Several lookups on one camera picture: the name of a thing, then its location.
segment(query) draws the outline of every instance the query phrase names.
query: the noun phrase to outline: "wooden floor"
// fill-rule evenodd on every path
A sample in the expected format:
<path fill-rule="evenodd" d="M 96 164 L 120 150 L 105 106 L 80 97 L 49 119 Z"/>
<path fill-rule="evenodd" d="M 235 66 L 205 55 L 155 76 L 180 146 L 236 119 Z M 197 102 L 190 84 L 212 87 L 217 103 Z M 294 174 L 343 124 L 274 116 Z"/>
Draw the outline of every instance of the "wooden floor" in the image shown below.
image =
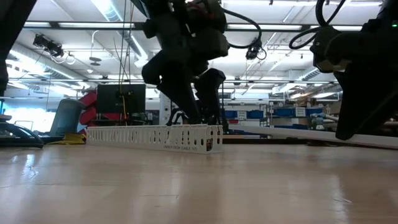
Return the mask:
<path fill-rule="evenodd" d="M 0 150 L 1 224 L 398 223 L 398 151 Z"/>

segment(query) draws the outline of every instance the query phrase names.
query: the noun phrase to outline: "yellow object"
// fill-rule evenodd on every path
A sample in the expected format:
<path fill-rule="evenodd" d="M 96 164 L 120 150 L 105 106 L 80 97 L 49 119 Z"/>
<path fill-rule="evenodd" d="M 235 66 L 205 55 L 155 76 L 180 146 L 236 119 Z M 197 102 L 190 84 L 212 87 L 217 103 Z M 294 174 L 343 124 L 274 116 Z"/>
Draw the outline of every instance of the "yellow object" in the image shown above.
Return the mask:
<path fill-rule="evenodd" d="M 51 142 L 48 144 L 85 144 L 86 136 L 78 133 L 65 133 L 62 141 Z"/>

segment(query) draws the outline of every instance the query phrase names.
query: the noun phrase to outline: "ceiling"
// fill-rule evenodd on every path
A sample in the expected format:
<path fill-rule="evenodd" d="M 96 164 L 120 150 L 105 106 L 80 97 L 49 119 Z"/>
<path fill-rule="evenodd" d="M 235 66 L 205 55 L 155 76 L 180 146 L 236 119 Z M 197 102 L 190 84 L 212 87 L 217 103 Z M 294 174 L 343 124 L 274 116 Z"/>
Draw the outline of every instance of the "ceiling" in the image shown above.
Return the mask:
<path fill-rule="evenodd" d="M 315 19 L 316 1 L 283 1 L 274 0 L 273 5 L 266 0 L 223 0 L 222 5 L 230 11 L 237 12 L 251 18 L 259 24 L 317 24 Z M 330 5 L 324 7 L 325 17 L 329 17 L 336 8 L 336 1 L 330 1 Z M 101 13 L 100 8 L 104 4 L 111 3 L 118 15 L 124 15 L 125 0 L 37 0 L 28 21 L 73 21 L 73 22 L 108 22 Z M 368 19 L 376 17 L 379 11 L 381 1 L 347 1 L 346 5 L 336 16 L 332 24 L 361 26 Z M 127 0 L 126 15 L 121 16 L 124 21 L 144 22 L 145 16 L 137 9 L 132 9 L 132 5 Z M 236 17 L 227 15 L 229 23 L 245 22 Z M 120 61 L 118 55 L 126 54 L 128 44 L 115 30 L 102 30 L 93 36 L 93 30 L 58 30 L 58 29 L 23 29 L 16 43 L 20 53 L 28 52 L 33 60 L 37 60 L 42 53 L 42 49 L 33 46 L 33 40 L 36 34 L 42 34 L 46 38 L 56 43 L 62 44 L 63 49 L 74 56 L 66 59 L 54 58 L 59 64 L 58 70 L 63 73 L 70 73 L 74 78 L 98 79 L 108 76 L 110 79 L 118 79 L 120 73 Z M 143 51 L 149 56 L 153 56 L 160 50 L 160 45 L 156 38 L 147 39 L 141 30 L 133 30 L 131 35 L 142 47 Z M 210 61 L 210 67 L 222 70 L 227 80 L 234 80 L 240 77 L 242 80 L 298 80 L 306 72 L 312 71 L 313 55 L 309 51 L 309 46 L 301 50 L 290 50 L 289 41 L 297 35 L 295 32 L 263 32 L 262 43 L 267 43 L 264 48 L 267 50 L 265 60 L 248 61 L 245 58 L 246 49 L 230 49 L 229 55 L 223 58 L 217 58 Z M 225 33 L 228 41 L 238 45 L 246 45 L 256 38 L 257 32 L 233 32 Z M 101 58 L 100 66 L 92 66 L 90 57 Z M 47 53 L 42 54 L 46 59 L 46 66 L 54 63 L 51 56 Z M 131 54 L 127 58 L 126 72 L 130 79 L 141 80 L 141 68 L 135 65 L 137 58 Z M 24 78 L 35 78 L 26 75 Z M 309 81 L 335 81 L 332 74 L 315 75 Z M 263 83 L 251 86 L 250 89 L 271 90 L 278 83 Z M 232 83 L 226 83 L 226 88 L 236 88 Z M 242 84 L 238 88 L 247 88 Z"/>

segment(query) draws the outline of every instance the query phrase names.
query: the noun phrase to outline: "white cable tray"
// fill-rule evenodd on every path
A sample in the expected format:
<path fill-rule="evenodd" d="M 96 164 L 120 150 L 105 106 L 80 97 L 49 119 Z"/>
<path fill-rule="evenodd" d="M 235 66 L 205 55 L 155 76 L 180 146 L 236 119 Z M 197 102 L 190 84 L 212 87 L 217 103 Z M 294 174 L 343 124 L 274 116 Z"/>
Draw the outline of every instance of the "white cable tray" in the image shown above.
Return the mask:
<path fill-rule="evenodd" d="M 208 154 L 221 152 L 221 125 L 89 127 L 87 144 L 172 152 Z"/>

